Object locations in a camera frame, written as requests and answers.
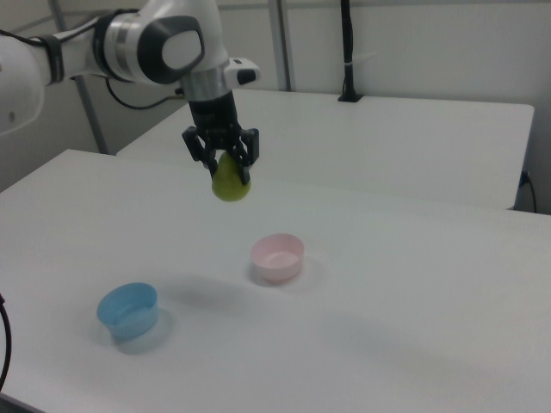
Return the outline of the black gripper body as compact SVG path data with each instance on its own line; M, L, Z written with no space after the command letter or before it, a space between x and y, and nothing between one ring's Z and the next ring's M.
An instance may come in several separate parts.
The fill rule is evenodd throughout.
M241 126L232 92L208 101L190 101L189 109L195 128L187 130L187 145L198 148L199 138L207 139L211 148L229 150L236 144Z

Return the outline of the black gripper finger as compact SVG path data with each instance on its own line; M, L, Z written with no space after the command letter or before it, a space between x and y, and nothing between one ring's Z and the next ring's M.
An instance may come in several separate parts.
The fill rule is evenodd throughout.
M259 131L256 128L240 128L234 133L226 152L237 165L239 180L243 185L251 181L250 171L260 153Z
M182 137L193 160L202 163L209 171L210 176L214 178L218 169L216 153L221 149L220 132L189 126L183 132Z

